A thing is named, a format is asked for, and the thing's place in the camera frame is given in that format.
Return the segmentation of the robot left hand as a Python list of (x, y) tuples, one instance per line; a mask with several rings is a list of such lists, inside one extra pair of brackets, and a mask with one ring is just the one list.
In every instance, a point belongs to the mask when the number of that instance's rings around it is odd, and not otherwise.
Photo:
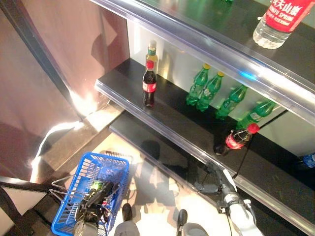
[(75, 221), (83, 220), (88, 223), (99, 224), (101, 217), (104, 215), (105, 208), (92, 204), (90, 207), (85, 206), (81, 203), (76, 209), (74, 219)]

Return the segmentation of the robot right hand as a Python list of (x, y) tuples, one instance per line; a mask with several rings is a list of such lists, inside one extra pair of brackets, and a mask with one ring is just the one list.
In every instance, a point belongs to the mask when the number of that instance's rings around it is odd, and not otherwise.
[(208, 195), (222, 195), (223, 197), (237, 192), (235, 182), (227, 169), (222, 169), (218, 165), (209, 165), (205, 171), (215, 175), (216, 183), (204, 184), (196, 181), (194, 187), (198, 192)]

